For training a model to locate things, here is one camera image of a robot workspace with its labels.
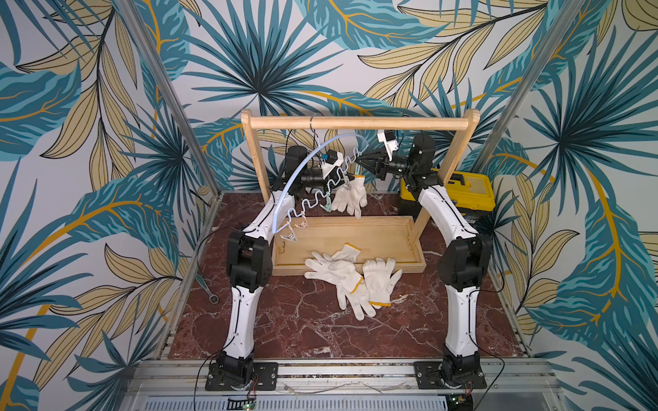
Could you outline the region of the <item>white glove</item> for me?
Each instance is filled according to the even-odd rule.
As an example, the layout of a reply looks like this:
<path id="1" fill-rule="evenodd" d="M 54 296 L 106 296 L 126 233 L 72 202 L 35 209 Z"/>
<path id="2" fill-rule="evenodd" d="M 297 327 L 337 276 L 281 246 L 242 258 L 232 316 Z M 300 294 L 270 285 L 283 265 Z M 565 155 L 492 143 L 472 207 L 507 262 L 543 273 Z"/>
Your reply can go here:
<path id="1" fill-rule="evenodd" d="M 351 307 L 358 321 L 363 321 L 366 316 L 373 318 L 378 309 L 391 306 L 390 303 L 371 301 L 370 292 L 363 280 L 351 292 L 340 285 L 336 288 L 336 291 L 339 308 L 345 311 L 348 307 Z"/>
<path id="2" fill-rule="evenodd" d="M 351 293 L 360 284 L 362 275 L 355 264 L 349 260 L 334 260 L 329 254 L 312 253 L 311 259 L 305 260 L 308 271 L 306 279 L 320 279 L 329 284 L 342 287 Z"/>
<path id="3" fill-rule="evenodd" d="M 357 175 L 347 184 L 343 184 L 335 190 L 332 200 L 332 211 L 347 212 L 351 216 L 360 219 L 362 209 L 368 205 L 367 191 L 365 188 L 365 176 Z"/>
<path id="4" fill-rule="evenodd" d="M 332 259 L 334 261 L 344 260 L 351 263 L 356 263 L 360 254 L 361 254 L 361 250 L 359 248 L 355 248 L 351 244 L 346 243 L 341 248 L 341 250 L 337 251 L 332 255 Z"/>

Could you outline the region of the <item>light blue clip hanger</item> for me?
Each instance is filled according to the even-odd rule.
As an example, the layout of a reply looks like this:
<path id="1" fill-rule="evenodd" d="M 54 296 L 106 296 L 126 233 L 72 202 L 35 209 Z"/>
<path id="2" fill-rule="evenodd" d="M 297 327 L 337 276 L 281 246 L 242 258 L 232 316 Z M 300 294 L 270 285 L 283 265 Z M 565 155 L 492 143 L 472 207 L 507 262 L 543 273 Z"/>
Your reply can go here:
<path id="1" fill-rule="evenodd" d="M 350 155 L 329 147 L 344 138 L 357 140 Z M 315 140 L 313 148 L 303 155 L 293 154 L 287 148 L 282 175 L 284 186 L 273 194 L 271 213 L 267 215 L 272 219 L 267 229 L 269 237 L 281 236 L 296 241 L 294 219 L 306 219 L 306 211 L 318 207 L 322 201 L 326 202 L 322 207 L 330 211 L 334 193 L 341 187 L 349 189 L 356 179 L 349 169 L 366 148 L 368 140 L 356 132 L 338 133 L 322 143 Z"/>

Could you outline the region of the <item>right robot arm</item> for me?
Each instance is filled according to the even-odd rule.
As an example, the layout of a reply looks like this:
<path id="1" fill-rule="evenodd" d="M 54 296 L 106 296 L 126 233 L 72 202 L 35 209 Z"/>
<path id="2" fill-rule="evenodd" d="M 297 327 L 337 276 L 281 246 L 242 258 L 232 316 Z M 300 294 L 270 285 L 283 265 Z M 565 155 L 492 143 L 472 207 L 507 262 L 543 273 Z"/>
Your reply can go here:
<path id="1" fill-rule="evenodd" d="M 435 144 L 432 137 L 419 133 L 407 155 L 399 154 L 397 133 L 378 133 L 383 147 L 360 155 L 356 162 L 380 180 L 400 177 L 403 186 L 427 212 L 442 235 L 447 249 L 437 274 L 447 290 L 448 328 L 443 358 L 428 378 L 451 389 L 487 386 L 476 343 L 477 300 L 488 272 L 492 242 L 464 218 L 447 191 L 452 172 L 433 167 Z"/>

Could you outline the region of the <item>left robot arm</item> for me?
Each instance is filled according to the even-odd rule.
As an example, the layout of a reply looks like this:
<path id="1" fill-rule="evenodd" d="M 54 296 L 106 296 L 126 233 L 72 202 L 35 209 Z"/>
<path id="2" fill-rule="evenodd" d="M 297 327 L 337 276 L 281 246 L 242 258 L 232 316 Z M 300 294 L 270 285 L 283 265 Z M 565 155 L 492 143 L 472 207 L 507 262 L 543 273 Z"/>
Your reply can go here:
<path id="1" fill-rule="evenodd" d="M 334 150 L 321 154 L 302 146 L 287 149 L 284 169 L 257 217 L 229 235 L 227 276 L 231 286 L 231 317 L 226 342 L 212 356 L 207 390 L 244 390 L 256 385 L 255 323 L 262 291 L 273 273 L 275 236 L 291 225 L 299 193 L 312 191 L 315 198 L 302 200 L 302 210 L 315 207 L 331 190 L 341 186 L 346 158 Z"/>

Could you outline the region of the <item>green clothespin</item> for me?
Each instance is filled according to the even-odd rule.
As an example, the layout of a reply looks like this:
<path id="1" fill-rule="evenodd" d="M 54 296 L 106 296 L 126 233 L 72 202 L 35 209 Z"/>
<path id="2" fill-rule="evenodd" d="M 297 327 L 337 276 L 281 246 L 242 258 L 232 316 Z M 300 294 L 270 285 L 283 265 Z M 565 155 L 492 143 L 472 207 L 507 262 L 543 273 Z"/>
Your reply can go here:
<path id="1" fill-rule="evenodd" d="M 328 199 L 327 203 L 322 207 L 326 212 L 332 212 L 334 210 L 332 199 Z"/>

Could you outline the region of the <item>wooden hanging rack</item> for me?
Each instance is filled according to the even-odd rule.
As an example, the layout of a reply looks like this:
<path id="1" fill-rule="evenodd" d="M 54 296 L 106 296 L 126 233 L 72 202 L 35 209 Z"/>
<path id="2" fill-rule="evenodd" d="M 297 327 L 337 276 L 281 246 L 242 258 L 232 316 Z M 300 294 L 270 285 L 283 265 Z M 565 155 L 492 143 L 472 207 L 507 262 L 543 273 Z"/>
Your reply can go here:
<path id="1" fill-rule="evenodd" d="M 336 129 L 336 130 L 421 130 L 454 131 L 455 140 L 451 143 L 447 156 L 440 166 L 439 178 L 447 181 L 454 173 L 475 128 L 480 123 L 481 112 L 476 109 L 466 111 L 457 118 L 425 118 L 404 116 L 254 116 L 252 111 L 242 111 L 241 122 L 245 140 L 255 166 L 260 191 L 265 202 L 272 197 L 271 185 L 267 178 L 266 166 L 260 150 L 257 133 L 274 129 Z M 303 274 L 303 253 L 311 250 L 312 244 L 339 246 L 343 242 L 363 246 L 366 255 L 373 257 L 375 248 L 381 246 L 391 251 L 394 257 L 401 257 L 402 268 L 411 273 L 421 273 L 427 266 L 422 256 L 420 236 L 430 221 L 430 214 L 422 210 L 416 222 L 409 217 L 310 217 L 309 227 L 300 235 L 303 244 L 285 247 L 283 240 L 272 241 L 273 275 L 301 276 Z"/>

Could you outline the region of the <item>white glove back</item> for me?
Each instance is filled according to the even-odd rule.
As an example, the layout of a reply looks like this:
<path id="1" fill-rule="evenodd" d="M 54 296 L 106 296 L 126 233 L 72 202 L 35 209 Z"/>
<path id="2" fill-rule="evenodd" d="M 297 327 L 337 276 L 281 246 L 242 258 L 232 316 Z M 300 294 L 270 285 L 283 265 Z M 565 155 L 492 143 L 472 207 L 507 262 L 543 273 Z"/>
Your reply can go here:
<path id="1" fill-rule="evenodd" d="M 361 250 L 359 248 L 355 248 L 351 244 L 346 243 L 341 248 L 341 250 L 337 251 L 332 255 L 332 259 L 334 261 L 344 260 L 351 263 L 356 263 L 360 254 L 361 254 Z"/>

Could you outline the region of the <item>yellow black toolbox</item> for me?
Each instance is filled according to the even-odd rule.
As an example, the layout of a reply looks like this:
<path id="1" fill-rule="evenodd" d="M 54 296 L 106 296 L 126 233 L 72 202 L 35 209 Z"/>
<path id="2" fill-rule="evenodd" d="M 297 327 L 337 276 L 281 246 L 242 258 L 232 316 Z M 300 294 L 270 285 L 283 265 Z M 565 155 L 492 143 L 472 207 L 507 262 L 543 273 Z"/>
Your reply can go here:
<path id="1" fill-rule="evenodd" d="M 447 193 L 470 224 L 495 210 L 495 194 L 490 179 L 483 174 L 454 172 L 447 184 Z M 400 182 L 399 215 L 416 219 L 421 210 L 420 204 L 406 188 L 404 179 Z"/>

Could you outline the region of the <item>white glove bottom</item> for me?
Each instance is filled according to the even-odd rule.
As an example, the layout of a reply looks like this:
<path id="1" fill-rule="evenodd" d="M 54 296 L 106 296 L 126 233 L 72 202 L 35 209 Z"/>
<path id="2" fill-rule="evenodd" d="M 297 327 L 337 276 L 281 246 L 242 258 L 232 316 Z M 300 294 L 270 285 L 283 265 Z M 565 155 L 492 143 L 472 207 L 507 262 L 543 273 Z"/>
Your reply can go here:
<path id="1" fill-rule="evenodd" d="M 366 316 L 373 318 L 378 309 L 391 306 L 390 303 L 371 301 L 370 292 L 363 280 L 351 292 L 340 285 L 336 288 L 336 291 L 339 308 L 345 311 L 348 307 L 351 307 L 358 321 L 363 321 Z"/>

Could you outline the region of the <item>teal wrench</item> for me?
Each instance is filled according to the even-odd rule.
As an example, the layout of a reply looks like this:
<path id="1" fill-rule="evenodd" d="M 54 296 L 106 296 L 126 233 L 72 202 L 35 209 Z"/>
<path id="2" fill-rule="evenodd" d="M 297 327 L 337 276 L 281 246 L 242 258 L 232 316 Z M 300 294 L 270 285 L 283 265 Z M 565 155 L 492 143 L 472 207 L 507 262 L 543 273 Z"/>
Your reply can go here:
<path id="1" fill-rule="evenodd" d="M 200 285 L 200 287 L 206 292 L 209 302 L 214 305 L 218 304 L 219 297 L 210 290 L 202 274 L 197 273 L 195 275 L 195 280 Z"/>

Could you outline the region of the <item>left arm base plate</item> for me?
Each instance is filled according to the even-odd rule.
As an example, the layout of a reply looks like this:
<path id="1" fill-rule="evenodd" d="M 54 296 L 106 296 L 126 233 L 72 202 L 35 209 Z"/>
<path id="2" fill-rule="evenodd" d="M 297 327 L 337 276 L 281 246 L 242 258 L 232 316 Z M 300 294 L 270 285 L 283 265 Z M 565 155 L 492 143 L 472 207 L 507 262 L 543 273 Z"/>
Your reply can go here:
<path id="1" fill-rule="evenodd" d="M 206 391 L 257 391 L 276 390 L 279 377 L 279 364 L 257 362 L 248 364 L 240 371 L 231 370 L 225 364 L 212 364 L 205 383 Z"/>

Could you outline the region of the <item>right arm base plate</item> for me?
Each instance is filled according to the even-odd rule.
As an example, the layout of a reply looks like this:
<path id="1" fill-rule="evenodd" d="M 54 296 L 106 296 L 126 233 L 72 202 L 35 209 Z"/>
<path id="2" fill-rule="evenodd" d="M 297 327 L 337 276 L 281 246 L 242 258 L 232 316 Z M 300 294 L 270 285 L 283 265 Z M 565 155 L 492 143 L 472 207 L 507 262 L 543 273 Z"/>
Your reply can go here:
<path id="1" fill-rule="evenodd" d="M 414 376 L 420 390 L 485 389 L 488 384 L 479 365 L 450 361 L 417 361 Z"/>

